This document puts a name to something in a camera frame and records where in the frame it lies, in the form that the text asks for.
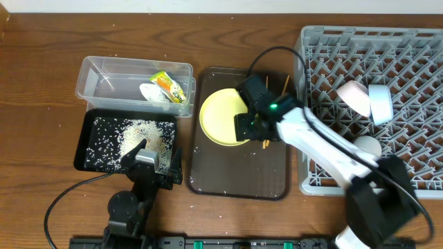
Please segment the pink bowl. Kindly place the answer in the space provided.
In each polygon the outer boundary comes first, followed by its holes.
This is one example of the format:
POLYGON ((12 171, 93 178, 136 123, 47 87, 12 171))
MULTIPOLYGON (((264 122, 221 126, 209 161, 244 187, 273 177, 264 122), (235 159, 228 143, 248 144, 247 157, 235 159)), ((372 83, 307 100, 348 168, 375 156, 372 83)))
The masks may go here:
POLYGON ((351 80, 336 90, 338 96, 346 105, 364 117, 370 117, 370 99, 368 88, 361 83, 351 80))

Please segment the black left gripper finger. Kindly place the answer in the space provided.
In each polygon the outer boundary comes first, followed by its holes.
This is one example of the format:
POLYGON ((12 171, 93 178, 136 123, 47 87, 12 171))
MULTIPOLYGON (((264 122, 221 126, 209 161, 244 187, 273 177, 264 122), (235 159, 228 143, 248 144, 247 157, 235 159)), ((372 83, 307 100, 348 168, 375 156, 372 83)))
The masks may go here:
POLYGON ((183 178, 182 167, 181 167, 181 148, 175 151, 175 154, 171 162, 171 176, 173 178, 183 178))
POLYGON ((143 139, 139 142, 138 145, 135 146, 131 151, 125 154, 120 161, 122 168, 132 168, 136 163, 136 155, 141 150, 144 149, 147 144, 147 140, 143 139))

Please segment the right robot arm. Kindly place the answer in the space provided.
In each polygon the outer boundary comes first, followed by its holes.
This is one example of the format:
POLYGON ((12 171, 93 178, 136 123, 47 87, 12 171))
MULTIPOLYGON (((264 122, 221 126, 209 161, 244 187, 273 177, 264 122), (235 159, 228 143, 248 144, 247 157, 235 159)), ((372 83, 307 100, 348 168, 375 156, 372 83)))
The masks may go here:
POLYGON ((345 233, 356 246, 382 246, 422 211, 402 159, 359 149, 294 95, 270 92, 257 75, 235 90, 247 108, 234 117, 236 139, 282 141, 320 164, 345 191, 345 233))

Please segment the light blue bowl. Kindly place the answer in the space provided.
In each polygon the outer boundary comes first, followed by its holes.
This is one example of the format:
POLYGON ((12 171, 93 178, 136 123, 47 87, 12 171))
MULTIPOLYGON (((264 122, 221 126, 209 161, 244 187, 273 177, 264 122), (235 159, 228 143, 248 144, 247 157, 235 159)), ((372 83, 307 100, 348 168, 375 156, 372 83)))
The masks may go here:
POLYGON ((372 120, 375 125, 382 125, 393 119, 393 105, 390 89, 386 85, 368 86, 372 120))

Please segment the white cup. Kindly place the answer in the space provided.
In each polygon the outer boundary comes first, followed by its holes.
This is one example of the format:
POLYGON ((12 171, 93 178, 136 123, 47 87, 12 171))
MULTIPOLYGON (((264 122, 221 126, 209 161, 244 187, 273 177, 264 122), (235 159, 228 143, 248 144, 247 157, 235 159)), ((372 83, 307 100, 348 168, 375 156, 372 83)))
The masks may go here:
POLYGON ((359 136, 353 142, 358 148, 374 154, 375 156, 381 156, 381 144, 371 136, 359 136))

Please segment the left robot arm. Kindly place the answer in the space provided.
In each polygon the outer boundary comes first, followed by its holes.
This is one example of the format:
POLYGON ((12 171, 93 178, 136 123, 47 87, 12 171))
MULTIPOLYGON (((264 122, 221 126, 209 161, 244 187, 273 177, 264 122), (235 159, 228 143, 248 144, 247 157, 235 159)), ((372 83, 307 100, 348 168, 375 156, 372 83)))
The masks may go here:
POLYGON ((108 225, 101 248, 155 248, 156 239, 145 235, 145 227, 159 189, 171 190, 183 180, 181 150, 174 149, 166 174, 157 173, 159 155, 145 148, 142 140, 121 159, 121 169, 134 183, 130 191, 114 194, 107 206, 108 225))

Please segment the yellow plate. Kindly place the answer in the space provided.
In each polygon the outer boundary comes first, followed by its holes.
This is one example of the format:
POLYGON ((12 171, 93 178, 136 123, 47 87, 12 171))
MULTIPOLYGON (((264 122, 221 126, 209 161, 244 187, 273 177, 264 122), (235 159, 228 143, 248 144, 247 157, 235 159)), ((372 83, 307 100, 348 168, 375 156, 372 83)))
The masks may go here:
POLYGON ((221 89, 204 100, 199 112, 199 123, 205 135, 216 144, 238 146, 248 140, 237 141, 234 117, 247 111, 235 89, 221 89))

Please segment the orange green snack wrapper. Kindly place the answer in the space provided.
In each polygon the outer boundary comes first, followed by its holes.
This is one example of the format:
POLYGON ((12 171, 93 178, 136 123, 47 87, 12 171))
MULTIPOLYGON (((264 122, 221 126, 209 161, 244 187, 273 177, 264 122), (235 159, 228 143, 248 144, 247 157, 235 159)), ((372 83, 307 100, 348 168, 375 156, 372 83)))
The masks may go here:
POLYGON ((173 103, 182 103, 186 95, 181 86, 174 81, 165 71, 160 71, 150 77, 150 81, 157 85, 173 103))

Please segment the white paper napkin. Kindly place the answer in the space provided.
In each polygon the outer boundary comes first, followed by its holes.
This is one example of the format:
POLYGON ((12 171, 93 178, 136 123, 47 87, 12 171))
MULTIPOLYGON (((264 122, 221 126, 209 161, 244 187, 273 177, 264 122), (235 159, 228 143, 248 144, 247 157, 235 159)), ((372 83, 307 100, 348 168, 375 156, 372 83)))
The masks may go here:
POLYGON ((149 102, 169 102, 159 86, 153 83, 142 83, 139 86, 141 94, 149 102))

